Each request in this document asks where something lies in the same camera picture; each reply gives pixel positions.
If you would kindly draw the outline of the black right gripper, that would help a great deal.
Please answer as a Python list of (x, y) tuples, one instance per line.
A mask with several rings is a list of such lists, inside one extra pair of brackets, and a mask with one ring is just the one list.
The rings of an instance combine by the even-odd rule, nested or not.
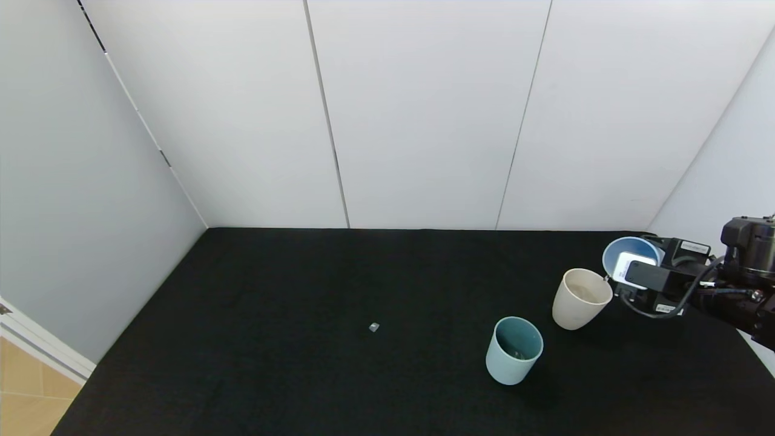
[(717, 268), (708, 245), (694, 241), (643, 234), (641, 238), (662, 255), (651, 275), (651, 308), (655, 315), (682, 315), (690, 304), (703, 303), (715, 295)]

